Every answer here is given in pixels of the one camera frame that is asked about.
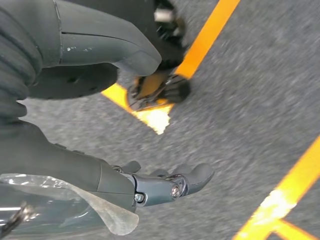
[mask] metal screw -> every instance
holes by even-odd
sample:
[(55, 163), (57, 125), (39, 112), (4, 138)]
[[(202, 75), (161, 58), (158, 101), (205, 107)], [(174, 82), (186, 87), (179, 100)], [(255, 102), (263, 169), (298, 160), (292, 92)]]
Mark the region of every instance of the metal screw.
[(171, 195), (174, 198), (174, 199), (177, 199), (179, 197), (179, 195), (180, 195), (180, 190), (179, 189), (178, 186), (174, 186), (171, 190)]
[(134, 195), (134, 200), (137, 203), (143, 202), (144, 198), (145, 198), (145, 196), (143, 196), (143, 194), (141, 194), (141, 193), (136, 193)]

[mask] yellow tape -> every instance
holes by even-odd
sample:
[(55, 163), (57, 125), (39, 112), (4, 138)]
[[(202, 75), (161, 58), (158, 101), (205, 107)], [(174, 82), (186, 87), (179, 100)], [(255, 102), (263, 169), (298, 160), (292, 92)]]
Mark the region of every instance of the yellow tape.
[(285, 220), (278, 220), (275, 223), (274, 229), (275, 234), (285, 240), (319, 240), (317, 237)]
[(320, 137), (261, 203), (233, 240), (266, 239), (270, 233), (278, 228), (279, 220), (294, 208), (318, 178), (320, 178)]
[[(186, 79), (192, 78), (239, 2), (220, 0), (175, 73)], [(170, 104), (140, 112), (132, 111), (127, 103), (127, 90), (117, 83), (102, 94), (152, 128), (157, 134), (162, 134), (169, 125), (169, 113), (174, 107)]]

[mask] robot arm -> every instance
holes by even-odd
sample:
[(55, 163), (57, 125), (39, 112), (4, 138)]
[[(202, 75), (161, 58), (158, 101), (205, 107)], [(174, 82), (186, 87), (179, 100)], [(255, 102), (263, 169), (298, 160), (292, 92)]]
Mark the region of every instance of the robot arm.
[(0, 175), (52, 176), (131, 212), (137, 203), (162, 204), (198, 192), (212, 177), (206, 164), (185, 175), (137, 175), (131, 167), (125, 171), (50, 143), (38, 127), (19, 120), (26, 108), (17, 101), (28, 97), (28, 87), (42, 68), (111, 63), (147, 76), (162, 59), (137, 28), (112, 15), (62, 0), (0, 3)]

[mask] gray floor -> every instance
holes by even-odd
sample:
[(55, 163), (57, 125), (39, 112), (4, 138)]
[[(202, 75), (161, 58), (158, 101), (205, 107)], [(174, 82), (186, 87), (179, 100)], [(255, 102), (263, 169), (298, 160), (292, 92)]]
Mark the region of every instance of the gray floor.
[[(175, 2), (192, 41), (217, 0)], [(318, 0), (242, 0), (163, 135), (100, 94), (27, 100), (26, 119), (52, 142), (110, 164), (215, 169), (202, 192), (140, 209), (137, 229), (116, 239), (229, 240), (319, 134), (319, 12)], [(319, 184), (288, 219), (320, 237)]]

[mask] clear plastic sheet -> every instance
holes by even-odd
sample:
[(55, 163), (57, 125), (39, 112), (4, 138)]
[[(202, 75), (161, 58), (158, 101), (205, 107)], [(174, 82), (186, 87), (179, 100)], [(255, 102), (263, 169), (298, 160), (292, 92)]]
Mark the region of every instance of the clear plastic sheet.
[[(94, 209), (100, 217), (104, 223), (106, 231), (109, 232), (109, 229), (114, 235), (124, 236), (130, 234), (134, 231), (139, 222), (139, 217), (137, 214), (54, 177), (18, 173), (2, 174), (0, 175), (0, 182), (2, 184), (8, 184), (19, 191), (33, 196), (54, 199), (60, 202), (72, 202), (72, 206), (75, 206), (75, 203), (80, 203), (81, 200), (85, 200), (89, 205), (89, 208)], [(78, 215), (82, 217), (88, 213), (89, 213), (89, 211), (84, 211)], [(72, 216), (69, 217), (69, 219), (66, 218), (63, 224), (67, 225), (68, 222), (70, 222), (70, 219), (72, 219), (71, 222), (74, 224), (77, 221), (77, 218), (80, 219), (79, 216)]]

